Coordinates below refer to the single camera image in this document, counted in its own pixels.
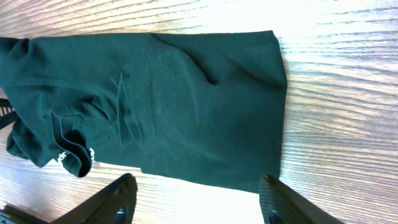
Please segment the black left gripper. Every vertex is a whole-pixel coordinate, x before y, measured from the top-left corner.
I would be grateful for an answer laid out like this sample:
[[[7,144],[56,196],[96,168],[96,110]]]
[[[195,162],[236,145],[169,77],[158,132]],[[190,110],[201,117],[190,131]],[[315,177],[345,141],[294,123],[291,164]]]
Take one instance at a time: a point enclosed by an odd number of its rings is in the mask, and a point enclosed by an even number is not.
[[[15,122],[19,117],[15,109],[9,102],[9,100],[1,98],[0,107],[1,107],[0,129],[3,129],[9,124]]]

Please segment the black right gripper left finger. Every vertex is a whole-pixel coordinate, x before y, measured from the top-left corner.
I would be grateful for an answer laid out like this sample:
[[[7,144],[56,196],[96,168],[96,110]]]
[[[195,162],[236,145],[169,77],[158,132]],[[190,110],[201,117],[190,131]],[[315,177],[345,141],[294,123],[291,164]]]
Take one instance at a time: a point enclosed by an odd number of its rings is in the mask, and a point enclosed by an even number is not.
[[[1,224],[131,224],[137,203],[136,178],[126,173],[52,222],[6,205]]]

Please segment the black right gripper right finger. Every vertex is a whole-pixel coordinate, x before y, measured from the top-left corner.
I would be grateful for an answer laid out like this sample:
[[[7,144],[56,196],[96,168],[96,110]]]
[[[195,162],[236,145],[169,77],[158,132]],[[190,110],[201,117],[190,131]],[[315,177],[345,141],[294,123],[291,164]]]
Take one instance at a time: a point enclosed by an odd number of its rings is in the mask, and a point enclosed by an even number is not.
[[[259,204],[266,224],[343,224],[271,175],[259,182]]]

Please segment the black t-shirt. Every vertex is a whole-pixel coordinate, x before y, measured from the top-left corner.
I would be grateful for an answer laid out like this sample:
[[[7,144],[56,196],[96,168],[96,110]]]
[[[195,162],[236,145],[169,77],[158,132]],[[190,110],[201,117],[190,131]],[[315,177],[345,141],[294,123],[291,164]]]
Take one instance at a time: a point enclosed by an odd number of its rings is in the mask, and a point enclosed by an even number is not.
[[[1,39],[7,152],[257,192],[278,177],[287,77],[273,32]]]

